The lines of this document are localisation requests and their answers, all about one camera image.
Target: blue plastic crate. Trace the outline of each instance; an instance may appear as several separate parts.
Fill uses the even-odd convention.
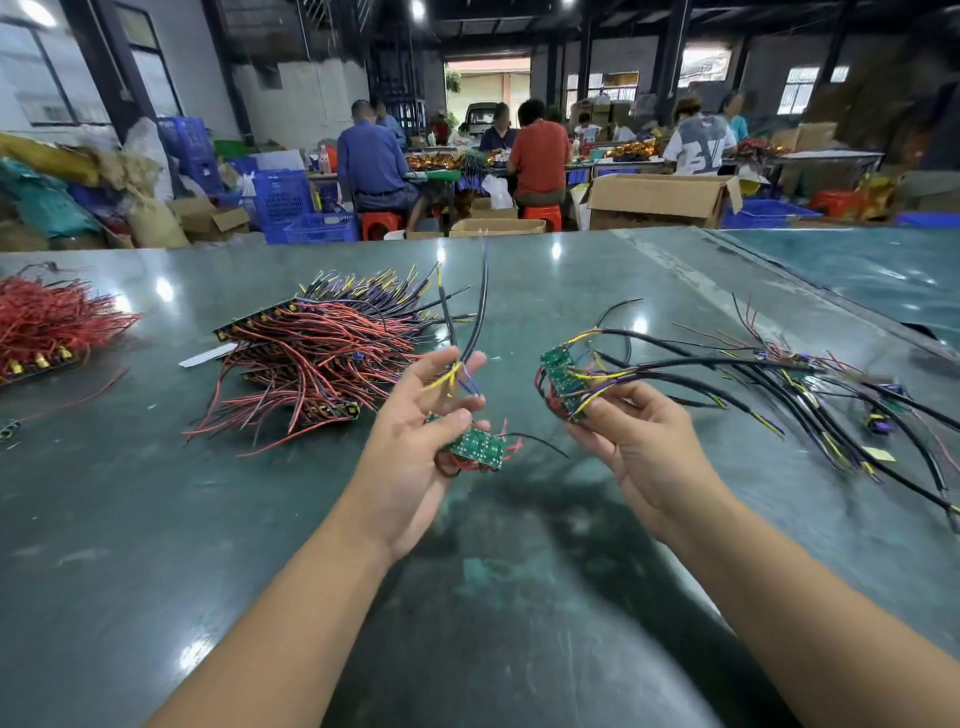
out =
[[[163,116],[157,119],[156,127],[163,145],[173,157],[180,160],[217,158],[203,119]]]
[[[733,213],[730,207],[723,216],[721,228],[745,230],[747,228],[786,228],[791,217],[823,217],[806,207],[782,203],[779,200],[750,199],[743,201],[743,208]]]
[[[253,175],[257,217],[264,230],[268,225],[290,222],[314,211],[313,195],[306,172],[270,170]]]
[[[897,225],[930,230],[953,230],[960,228],[960,213],[957,212],[903,212],[894,221]]]
[[[269,231],[267,242],[284,243],[355,243],[360,239],[356,215],[352,212],[314,212],[302,215],[283,229],[283,239]]]

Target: wire bundle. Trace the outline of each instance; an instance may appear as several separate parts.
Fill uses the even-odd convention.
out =
[[[93,295],[88,282],[45,284],[23,278],[26,270],[0,280],[0,385],[86,361],[140,318],[118,311],[113,296]]]
[[[587,350],[573,360],[572,366],[566,368],[567,374],[583,382],[582,388],[572,392],[564,392],[561,395],[556,391],[553,382],[547,381],[549,377],[546,369],[540,367],[537,371],[534,384],[546,401],[547,406],[558,417],[575,419],[593,399],[601,396],[616,384],[639,379],[653,379],[676,384],[697,392],[709,398],[712,402],[710,404],[677,397],[671,398],[681,404],[721,408],[733,406],[750,414],[781,437],[784,435],[781,427],[757,414],[747,404],[729,392],[692,377],[664,371],[686,365],[707,366],[715,371],[722,372],[727,379],[754,388],[767,395],[772,402],[800,426],[804,434],[815,443],[817,449],[826,457],[832,467],[847,472],[862,471],[877,481],[879,481],[877,473],[888,475],[911,491],[943,508],[948,514],[951,527],[957,530],[954,516],[960,514],[960,508],[953,505],[949,500],[948,487],[936,457],[905,418],[912,414],[927,428],[947,461],[959,473],[960,466],[957,466],[954,462],[943,442],[920,418],[921,413],[923,413],[956,431],[960,431],[960,422],[912,400],[905,393],[875,383],[866,373],[838,360],[829,352],[826,356],[793,353],[785,342],[765,341],[756,329],[756,312],[754,311],[753,316],[751,316],[748,302],[745,313],[741,313],[735,297],[733,303],[740,322],[750,333],[754,343],[740,341],[723,331],[716,331],[715,334],[702,333],[693,328],[676,324],[676,322],[676,326],[713,339],[721,346],[659,339],[645,333],[621,328],[601,328],[603,319],[610,311],[625,303],[634,303],[635,301],[637,300],[611,306],[601,316],[595,328],[584,331],[561,345],[564,351],[569,351],[578,342],[584,342],[587,345]],[[600,334],[623,337],[627,342],[626,360],[617,359],[594,349],[589,339]],[[677,357],[642,364],[631,364],[632,352],[629,342],[632,339],[647,342],[672,352]],[[710,356],[695,355],[685,347],[714,350],[716,354]],[[736,352],[749,352],[752,358],[741,358]],[[581,366],[581,361],[588,356],[591,357],[589,364],[586,367]],[[606,371],[604,364],[613,365],[616,370]],[[544,383],[548,383],[549,386],[544,388]],[[877,450],[862,446],[837,421],[823,402],[823,397],[859,400],[865,405],[867,412],[880,413],[883,417],[888,418],[902,430],[903,434],[921,454],[937,493],[931,493],[927,488],[898,473],[878,459]]]
[[[254,455],[319,427],[355,420],[362,407],[376,409],[417,358],[424,331],[443,322],[426,311],[438,303],[446,311],[445,292],[441,301],[420,305],[432,273],[414,284],[413,269],[406,279],[394,271],[368,279],[321,272],[302,296],[220,329],[222,339],[238,346],[223,361],[203,420],[185,434],[253,426],[247,455]],[[446,311],[451,331],[453,322],[469,318]],[[224,378],[235,368],[262,391],[223,400]],[[290,411],[286,435],[257,449],[260,427],[277,410]]]

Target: man in blue shirt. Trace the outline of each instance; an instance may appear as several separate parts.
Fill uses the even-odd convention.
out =
[[[359,213],[407,212],[407,232],[415,231],[423,210],[443,200],[445,186],[404,180],[410,173],[406,157],[393,133],[374,123],[370,102],[355,101],[350,112],[353,126],[337,141],[337,179],[344,197],[352,196]]]
[[[495,152],[498,149],[513,149],[516,141],[516,129],[510,128],[510,107],[502,101],[493,112],[493,126],[480,137],[481,152]]]
[[[376,102],[376,123],[378,126],[385,127],[393,132],[396,141],[399,142],[400,149],[406,150],[407,135],[403,132],[400,122],[387,113],[387,106],[382,101]]]

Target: plastic bag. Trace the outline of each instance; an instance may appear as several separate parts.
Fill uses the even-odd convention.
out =
[[[507,191],[507,181],[503,178],[487,175],[483,180],[483,188],[490,195],[492,209],[507,209],[514,206],[514,201]]]
[[[127,141],[123,145],[124,151],[132,155],[139,155],[151,159],[159,165],[159,174],[154,184],[154,197],[162,203],[174,199],[173,183],[170,181],[170,167],[167,162],[167,153],[163,151],[160,135],[156,130],[156,123],[146,116],[137,120],[127,132]]]

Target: table surface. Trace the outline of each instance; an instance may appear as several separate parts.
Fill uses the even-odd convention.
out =
[[[245,460],[235,455],[250,449],[246,432],[184,447],[180,433],[201,416],[217,367],[177,363],[215,346],[212,328],[288,297],[318,269],[368,275],[416,263],[425,272],[440,247],[447,286],[475,286],[482,245],[467,238],[0,256],[0,275],[54,260],[144,312],[88,365],[0,396],[0,418],[22,417],[131,367],[99,399],[24,425],[0,448],[0,725],[139,724],[348,480],[370,417]],[[896,373],[917,398],[956,414],[954,365],[911,332],[695,229],[497,237],[490,250],[480,346],[492,361],[478,376],[490,419],[549,439],[573,461],[527,442],[502,472],[457,480],[421,545],[388,575],[324,725],[795,724],[696,582],[542,405],[531,383],[538,355],[637,296],[612,325],[681,339],[692,334],[671,322],[734,331],[733,291],[752,295],[758,321],[796,351]],[[475,294],[454,299],[453,311],[474,310]],[[736,394],[784,421],[752,393]],[[894,483],[838,477],[793,425],[781,441],[735,411],[694,419],[740,498],[960,656],[960,542],[941,512]],[[923,478],[900,440],[889,449]]]

